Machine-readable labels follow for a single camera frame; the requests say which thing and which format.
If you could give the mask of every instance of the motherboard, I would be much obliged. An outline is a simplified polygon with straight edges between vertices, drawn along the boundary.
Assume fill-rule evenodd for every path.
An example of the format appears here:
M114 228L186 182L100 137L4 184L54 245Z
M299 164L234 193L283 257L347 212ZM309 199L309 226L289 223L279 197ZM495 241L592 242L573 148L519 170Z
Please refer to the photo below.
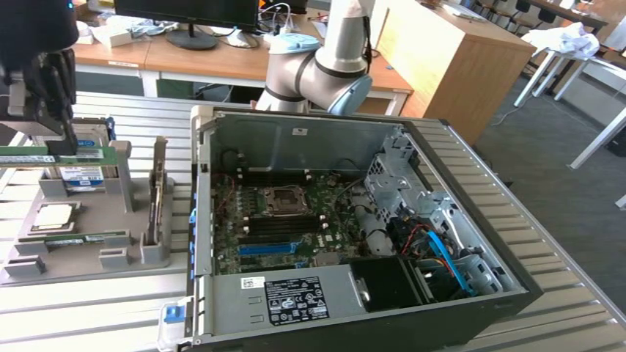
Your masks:
M354 178L321 173L293 180L215 175L219 274L338 265L367 254L345 192Z

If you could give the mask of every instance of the wooden desk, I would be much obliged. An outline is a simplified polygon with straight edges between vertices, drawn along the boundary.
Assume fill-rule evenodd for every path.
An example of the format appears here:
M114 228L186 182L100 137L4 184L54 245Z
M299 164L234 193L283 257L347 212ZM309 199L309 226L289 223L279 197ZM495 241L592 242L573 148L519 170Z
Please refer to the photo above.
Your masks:
M553 4L545 0L526 0L534 7L554 13L558 17L565 18L573 22L581 22L585 26L592 27L593 34L597 34L600 29L606 26L609 23L604 19L593 16L585 16L580 13L576 13L573 10L563 9L558 4Z
M303 34L321 39L306 15L295 16L295 23ZM219 43L214 50L190 51L171 45L164 36L156 36L148 42L114 49L107 49L99 43L75 45L75 52L78 71L142 78L147 97L158 96L159 79L258 88L266 85L270 53L262 42L254 49L232 48ZM389 66L382 56L374 58L370 72L374 84L362 112L401 113L413 88Z
M446 119L473 144L535 48L491 22L413 0L386 5L378 49L415 90L401 114Z

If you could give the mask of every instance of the warning label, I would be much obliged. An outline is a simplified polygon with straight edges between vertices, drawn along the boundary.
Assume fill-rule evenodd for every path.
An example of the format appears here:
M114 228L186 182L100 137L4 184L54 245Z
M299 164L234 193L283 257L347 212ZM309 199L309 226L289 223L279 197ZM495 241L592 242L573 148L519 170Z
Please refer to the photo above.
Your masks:
M275 326L331 317L318 276L267 281L266 297Z

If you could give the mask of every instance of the white cloth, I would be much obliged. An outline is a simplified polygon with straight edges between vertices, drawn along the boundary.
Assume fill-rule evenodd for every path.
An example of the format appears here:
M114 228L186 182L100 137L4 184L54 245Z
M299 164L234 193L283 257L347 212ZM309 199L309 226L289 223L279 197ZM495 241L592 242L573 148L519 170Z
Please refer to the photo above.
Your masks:
M589 59L600 49L598 38L584 30L581 22L573 23L568 27L534 29L522 39L537 47L535 52L549 48L574 56L577 59Z

